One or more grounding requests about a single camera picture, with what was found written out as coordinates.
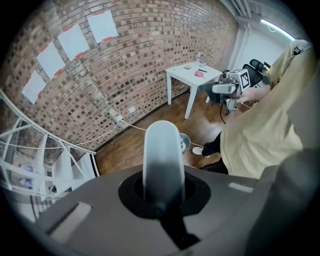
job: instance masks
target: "person's arm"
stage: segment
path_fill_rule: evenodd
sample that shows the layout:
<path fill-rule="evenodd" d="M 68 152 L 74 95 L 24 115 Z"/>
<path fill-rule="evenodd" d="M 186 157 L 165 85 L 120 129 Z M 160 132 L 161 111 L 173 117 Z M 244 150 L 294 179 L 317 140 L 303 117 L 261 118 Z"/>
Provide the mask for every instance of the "person's arm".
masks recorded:
<path fill-rule="evenodd" d="M 263 97 L 265 97 L 271 91 L 271 85 L 265 85 L 263 87 L 250 87 L 242 93 L 241 97 L 238 98 L 236 103 L 244 102 L 259 102 Z"/>

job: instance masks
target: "black pants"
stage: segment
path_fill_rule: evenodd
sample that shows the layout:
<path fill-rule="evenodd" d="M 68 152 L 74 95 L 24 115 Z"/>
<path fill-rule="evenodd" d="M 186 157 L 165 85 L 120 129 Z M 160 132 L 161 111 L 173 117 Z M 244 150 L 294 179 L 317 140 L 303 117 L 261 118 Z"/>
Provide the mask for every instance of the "black pants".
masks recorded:
<path fill-rule="evenodd" d="M 220 134 L 215 138 L 214 141 L 206 143 L 203 145 L 202 155 L 204 157 L 210 156 L 214 153 L 220 153 Z M 224 161 L 222 160 L 222 157 L 218 162 L 207 164 L 200 169 L 206 170 L 213 173 L 219 173 L 219 174 L 229 174 L 228 169 L 224 164 Z"/>

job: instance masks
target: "pink object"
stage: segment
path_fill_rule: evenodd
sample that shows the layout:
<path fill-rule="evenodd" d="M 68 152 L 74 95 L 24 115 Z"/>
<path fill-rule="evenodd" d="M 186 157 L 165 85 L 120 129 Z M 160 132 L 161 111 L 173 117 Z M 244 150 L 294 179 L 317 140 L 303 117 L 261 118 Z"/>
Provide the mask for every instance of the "pink object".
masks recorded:
<path fill-rule="evenodd" d="M 203 78 L 203 77 L 205 76 L 205 74 L 202 73 L 202 72 L 199 71 L 199 70 L 197 70 L 197 71 L 194 73 L 194 75 L 195 75 L 196 77 L 200 77 L 200 78 Z"/>

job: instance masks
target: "bottle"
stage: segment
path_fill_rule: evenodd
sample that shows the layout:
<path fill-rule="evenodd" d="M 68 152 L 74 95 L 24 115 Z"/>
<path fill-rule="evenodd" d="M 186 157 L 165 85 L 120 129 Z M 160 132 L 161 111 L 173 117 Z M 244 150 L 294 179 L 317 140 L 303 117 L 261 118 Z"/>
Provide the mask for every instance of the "bottle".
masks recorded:
<path fill-rule="evenodd" d="M 195 61 L 200 62 L 200 59 L 201 59 L 201 53 L 198 52 L 197 56 L 195 57 Z"/>

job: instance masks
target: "metal bowl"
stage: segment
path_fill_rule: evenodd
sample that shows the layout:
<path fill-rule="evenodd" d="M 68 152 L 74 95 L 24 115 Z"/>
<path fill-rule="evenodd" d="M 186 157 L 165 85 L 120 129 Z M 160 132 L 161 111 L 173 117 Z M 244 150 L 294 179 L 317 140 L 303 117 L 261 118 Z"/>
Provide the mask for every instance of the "metal bowl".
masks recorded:
<path fill-rule="evenodd" d="M 190 144 L 191 144 L 190 138 L 186 134 L 180 133 L 180 142 L 181 142 L 182 153 L 184 153 L 190 147 Z"/>

